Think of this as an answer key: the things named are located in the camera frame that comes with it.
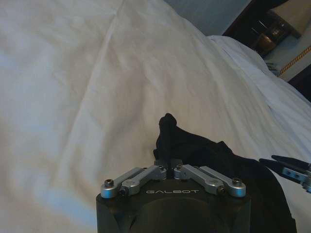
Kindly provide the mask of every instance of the silver metal link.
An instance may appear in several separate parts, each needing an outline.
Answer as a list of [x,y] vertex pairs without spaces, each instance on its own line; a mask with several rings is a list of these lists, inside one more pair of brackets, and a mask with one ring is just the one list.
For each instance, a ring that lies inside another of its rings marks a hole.
[[124,195],[131,196],[139,193],[140,187],[150,180],[163,180],[166,178],[166,169],[161,166],[152,165],[137,176],[122,182],[121,189]]
[[107,185],[102,184],[101,186],[101,196],[102,198],[113,198],[118,194],[119,189],[121,188],[121,184],[124,180],[130,179],[144,169],[140,167],[135,167],[132,170],[124,173],[123,175],[119,176],[117,179],[113,181],[113,186],[107,187]]
[[287,167],[283,168],[282,174],[288,177],[291,177],[297,181],[300,181],[302,187],[308,192],[311,193],[311,171],[307,170],[306,174],[294,171]]
[[178,165],[174,169],[174,177],[176,179],[193,179],[200,185],[202,185],[208,193],[218,195],[224,188],[224,183],[200,170],[192,167],[191,165]]
[[225,189],[229,193],[229,195],[237,198],[242,198],[245,197],[246,195],[246,186],[242,182],[234,182],[233,179],[207,167],[207,166],[202,166],[199,168],[200,171],[203,173],[221,180],[224,182]]

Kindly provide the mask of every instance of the screw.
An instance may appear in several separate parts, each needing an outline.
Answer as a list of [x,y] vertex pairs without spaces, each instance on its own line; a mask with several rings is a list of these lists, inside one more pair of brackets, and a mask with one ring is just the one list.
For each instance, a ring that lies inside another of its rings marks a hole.
[[218,194],[218,195],[224,195],[224,194],[225,194],[225,187],[222,186],[222,185],[218,186],[218,188],[217,188],[217,194]]
[[122,187],[122,188],[119,190],[119,194],[120,194],[122,197],[127,197],[127,196],[128,196],[128,188],[127,188],[127,187]]
[[239,178],[233,178],[233,179],[232,179],[232,184],[233,184],[233,185],[236,185],[236,186],[239,186],[239,185],[242,184],[242,181],[241,181],[241,179],[239,179]]
[[105,180],[104,185],[105,185],[106,188],[113,187],[113,185],[114,185],[113,184],[113,180],[112,179]]

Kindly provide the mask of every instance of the black fabric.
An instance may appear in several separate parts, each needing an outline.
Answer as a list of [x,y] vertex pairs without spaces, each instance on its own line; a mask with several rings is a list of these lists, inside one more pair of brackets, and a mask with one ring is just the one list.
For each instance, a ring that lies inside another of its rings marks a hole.
[[160,135],[154,156],[169,162],[208,166],[230,178],[241,178],[252,198],[251,233],[296,233],[295,220],[283,190],[271,171],[258,161],[233,154],[222,141],[215,143],[176,126],[176,119],[166,114],[159,123]]

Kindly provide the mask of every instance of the gold trim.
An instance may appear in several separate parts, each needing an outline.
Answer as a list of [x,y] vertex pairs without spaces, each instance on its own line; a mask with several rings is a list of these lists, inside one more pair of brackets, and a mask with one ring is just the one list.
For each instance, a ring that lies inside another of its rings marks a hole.
[[286,66],[284,66],[281,69],[278,77],[281,76],[283,73],[285,73],[290,67],[292,67],[296,62],[298,62],[301,58],[303,58],[310,51],[311,51],[311,46],[309,46],[305,50],[303,50],[298,56],[296,56],[293,60],[291,60]]

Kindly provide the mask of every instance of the wrinkled sheet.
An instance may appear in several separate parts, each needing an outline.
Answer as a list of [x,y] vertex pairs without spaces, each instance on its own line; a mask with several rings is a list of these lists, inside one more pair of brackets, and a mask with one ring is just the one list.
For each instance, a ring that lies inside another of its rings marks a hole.
[[[96,232],[103,180],[153,163],[166,112],[237,155],[311,161],[310,103],[162,0],[2,0],[0,231]],[[308,232],[311,195],[277,178]]]

